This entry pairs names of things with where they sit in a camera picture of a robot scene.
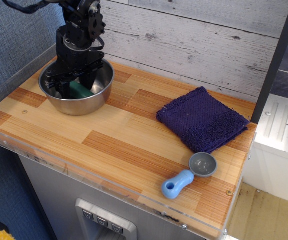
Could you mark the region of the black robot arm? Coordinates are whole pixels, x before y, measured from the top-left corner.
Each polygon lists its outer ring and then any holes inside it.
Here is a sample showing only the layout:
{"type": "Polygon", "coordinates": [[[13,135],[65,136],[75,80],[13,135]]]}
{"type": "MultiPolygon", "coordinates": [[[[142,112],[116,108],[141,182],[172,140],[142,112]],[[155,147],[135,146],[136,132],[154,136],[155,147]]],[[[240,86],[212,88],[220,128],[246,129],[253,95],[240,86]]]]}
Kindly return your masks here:
{"type": "Polygon", "coordinates": [[[42,0],[29,6],[11,1],[7,7],[24,14],[33,14],[49,4],[62,8],[65,25],[56,31],[56,55],[54,64],[47,67],[42,81],[47,89],[54,89],[64,100],[92,96],[91,88],[97,71],[103,66],[105,23],[98,0],[42,0]]]}

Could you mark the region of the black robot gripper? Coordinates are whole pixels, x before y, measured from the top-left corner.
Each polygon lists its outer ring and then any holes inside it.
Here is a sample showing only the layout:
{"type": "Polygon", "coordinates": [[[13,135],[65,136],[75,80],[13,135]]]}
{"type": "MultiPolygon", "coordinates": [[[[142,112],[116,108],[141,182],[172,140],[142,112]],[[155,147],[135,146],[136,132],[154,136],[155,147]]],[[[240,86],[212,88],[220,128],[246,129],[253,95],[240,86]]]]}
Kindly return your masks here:
{"type": "Polygon", "coordinates": [[[46,87],[55,88],[61,99],[70,99],[70,83],[79,78],[79,83],[87,90],[91,90],[97,78],[98,69],[102,67],[104,53],[92,50],[87,44],[78,48],[66,37],[66,27],[56,31],[57,60],[46,71],[46,87]]]}

